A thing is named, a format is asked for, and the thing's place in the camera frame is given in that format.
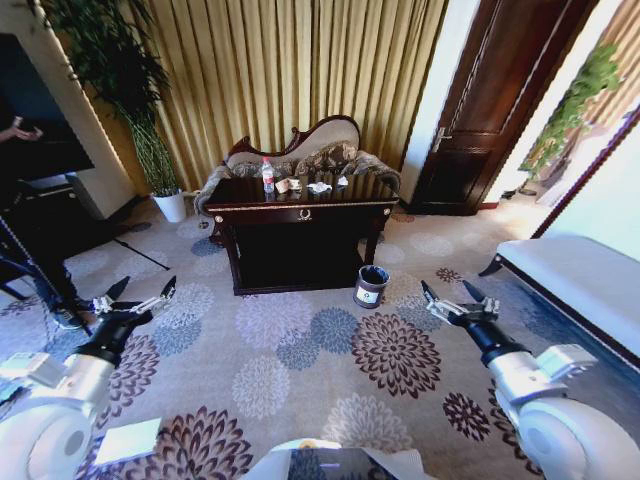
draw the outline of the table drawer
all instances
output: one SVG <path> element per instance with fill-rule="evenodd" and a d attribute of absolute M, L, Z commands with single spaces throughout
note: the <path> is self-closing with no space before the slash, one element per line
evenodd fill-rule
<path fill-rule="evenodd" d="M 300 206 L 295 208 L 269 208 L 211 211 L 217 223 L 232 225 L 264 225 L 274 223 L 319 223 L 345 221 L 358 222 L 372 218 L 385 218 L 393 204 L 363 206 Z"/>

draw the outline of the white wall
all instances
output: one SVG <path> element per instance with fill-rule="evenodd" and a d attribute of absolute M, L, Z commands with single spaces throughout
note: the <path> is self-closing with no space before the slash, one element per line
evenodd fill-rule
<path fill-rule="evenodd" d="M 480 0 L 449 0 L 402 166 L 400 197 L 411 202 Z"/>
<path fill-rule="evenodd" d="M 19 2 L 0 0 L 0 32 L 14 34 L 47 85 L 95 168 L 76 175 L 106 218 L 131 200 L 133 185 L 120 163 L 88 98 L 78 82 L 69 80 L 68 59 L 57 37 Z"/>
<path fill-rule="evenodd" d="M 494 203 L 500 200 L 505 190 L 516 188 L 514 179 L 520 179 L 516 174 L 520 165 L 533 147 L 534 142 L 542 132 L 549 117 L 562 100 L 564 93 L 578 74 L 578 70 L 587 59 L 591 50 L 595 47 L 602 32 L 607 28 L 611 18 L 616 12 L 622 0 L 601 0 L 591 12 L 582 32 L 576 38 L 571 51 L 565 57 L 563 64 L 558 69 L 555 78 L 549 85 L 547 92 L 538 104 L 536 111 L 529 120 L 518 142 L 513 147 L 511 154 L 496 178 L 491 190 L 484 199 L 485 203 Z"/>
<path fill-rule="evenodd" d="M 640 261 L 640 127 L 600 167 L 545 237 L 581 235 Z"/>

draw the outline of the white bench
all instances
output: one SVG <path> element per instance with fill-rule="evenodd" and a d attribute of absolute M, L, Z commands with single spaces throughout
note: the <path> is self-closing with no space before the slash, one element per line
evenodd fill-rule
<path fill-rule="evenodd" d="M 640 362 L 640 262 L 586 237 L 498 245 L 481 276 L 505 266 L 625 360 Z"/>

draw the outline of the curtain fold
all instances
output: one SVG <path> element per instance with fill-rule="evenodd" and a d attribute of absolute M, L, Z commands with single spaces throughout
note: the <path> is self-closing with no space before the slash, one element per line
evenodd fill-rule
<path fill-rule="evenodd" d="M 244 136 L 352 116 L 400 168 L 445 0 L 153 0 L 147 46 L 169 73 L 159 128 L 188 190 Z"/>

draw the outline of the carpet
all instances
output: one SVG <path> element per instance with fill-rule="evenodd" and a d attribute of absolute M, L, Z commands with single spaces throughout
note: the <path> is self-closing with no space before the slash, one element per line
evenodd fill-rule
<path fill-rule="evenodd" d="M 570 395 L 640 439 L 637 374 L 508 272 L 477 277 L 526 212 L 392 214 L 376 252 L 391 283 L 371 311 L 353 302 L 351 289 L 235 297 L 226 252 L 207 240 L 211 223 L 203 230 L 192 215 L 169 224 L 143 202 L 121 240 L 170 271 L 115 242 L 67 261 L 84 298 L 130 275 L 123 300 L 144 299 L 178 277 L 168 308 L 130 339 L 77 478 L 238 478 L 273 446 L 301 437 L 416 448 L 426 472 L 441 479 L 542 478 L 518 448 L 471 339 L 426 312 L 421 279 L 453 301 L 470 301 L 462 279 L 498 298 L 500 324 L 534 354 L 559 342 L 585 347 L 600 362 L 569 381 Z M 273 262 L 323 268 L 313 255 Z M 85 341 L 56 329 L 33 297 L 0 310 L 0 327 L 0 360 L 38 350 L 63 359 Z M 3 405 L 0 417 L 11 409 Z M 157 454 L 91 464 L 107 428 L 158 416 Z"/>

